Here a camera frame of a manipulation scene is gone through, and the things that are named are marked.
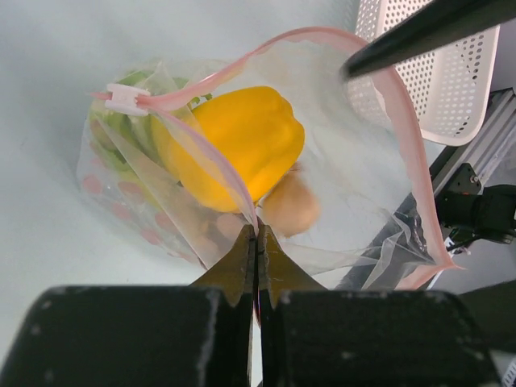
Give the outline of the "pale garlic bulb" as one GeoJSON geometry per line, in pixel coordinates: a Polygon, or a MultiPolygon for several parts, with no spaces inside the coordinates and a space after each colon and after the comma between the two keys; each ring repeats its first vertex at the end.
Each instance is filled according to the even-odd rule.
{"type": "Polygon", "coordinates": [[[308,231],[320,215],[318,199],[301,174],[296,162],[261,203],[264,222],[285,238],[308,231]]]}

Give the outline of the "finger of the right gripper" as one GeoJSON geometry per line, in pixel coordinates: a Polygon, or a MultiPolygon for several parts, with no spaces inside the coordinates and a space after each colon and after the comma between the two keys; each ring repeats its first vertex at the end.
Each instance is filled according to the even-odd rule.
{"type": "Polygon", "coordinates": [[[377,72],[514,18],[514,1],[431,1],[351,55],[344,62],[344,77],[377,72]]]}

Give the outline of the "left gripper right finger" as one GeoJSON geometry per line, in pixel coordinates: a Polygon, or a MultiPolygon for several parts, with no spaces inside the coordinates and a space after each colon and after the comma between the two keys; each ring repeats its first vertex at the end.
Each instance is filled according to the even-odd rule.
{"type": "Polygon", "coordinates": [[[485,337],[452,293],[328,290],[268,226],[256,242],[264,386],[499,386],[485,337]]]}

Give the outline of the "green leek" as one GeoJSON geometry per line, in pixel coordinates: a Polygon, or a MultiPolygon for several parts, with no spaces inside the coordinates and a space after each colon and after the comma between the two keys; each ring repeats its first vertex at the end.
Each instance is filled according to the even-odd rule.
{"type": "MultiPolygon", "coordinates": [[[[166,72],[156,69],[132,69],[115,80],[122,85],[129,85],[153,90],[159,94],[184,88],[189,83],[187,77],[171,77],[166,72]]],[[[126,158],[117,149],[116,145],[104,131],[100,123],[121,135],[132,147],[142,152],[155,164],[162,166],[151,131],[151,116],[128,116],[105,108],[104,101],[93,100],[89,109],[90,130],[102,156],[107,158],[106,163],[111,169],[120,173],[130,169],[126,158]]]]}

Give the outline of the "clear zip top bag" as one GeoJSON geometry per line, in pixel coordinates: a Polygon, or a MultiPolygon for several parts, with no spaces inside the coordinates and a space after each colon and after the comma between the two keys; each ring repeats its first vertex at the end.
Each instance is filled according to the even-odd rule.
{"type": "Polygon", "coordinates": [[[89,113],[77,166],[83,191],[149,242],[209,271],[243,227],[254,228],[256,242],[260,227],[270,227],[261,203],[271,190],[254,202],[200,125],[185,119],[221,94],[268,86],[290,103],[304,127],[296,162],[320,205],[306,232],[285,238],[270,227],[283,252],[328,290],[419,290],[453,263],[440,234],[424,138],[402,79],[385,69],[348,85],[338,81],[340,61],[363,46],[348,32],[306,27],[231,62],[156,61],[135,68],[189,78],[182,89],[159,94],[115,82],[95,98],[108,110],[159,119],[229,193],[236,212],[202,205],[164,165],[100,123],[130,165],[123,173],[111,169],[90,130],[89,113]]]}

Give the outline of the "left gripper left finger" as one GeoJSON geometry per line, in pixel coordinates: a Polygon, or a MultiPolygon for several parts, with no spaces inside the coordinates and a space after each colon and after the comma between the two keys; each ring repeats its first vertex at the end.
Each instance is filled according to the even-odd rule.
{"type": "Polygon", "coordinates": [[[68,285],[29,308],[4,386],[248,386],[254,228],[190,285],[68,285]]]}

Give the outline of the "yellow bell pepper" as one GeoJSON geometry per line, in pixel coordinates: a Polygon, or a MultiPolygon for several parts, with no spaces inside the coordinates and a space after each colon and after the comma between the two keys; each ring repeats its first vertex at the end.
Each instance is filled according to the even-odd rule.
{"type": "MultiPolygon", "coordinates": [[[[304,127],[275,89],[254,86],[221,94],[193,108],[185,119],[198,123],[206,139],[233,165],[254,202],[290,170],[305,143],[304,127]]],[[[152,139],[165,168],[202,205],[236,212],[235,201],[169,134],[151,119],[152,139]]]]}

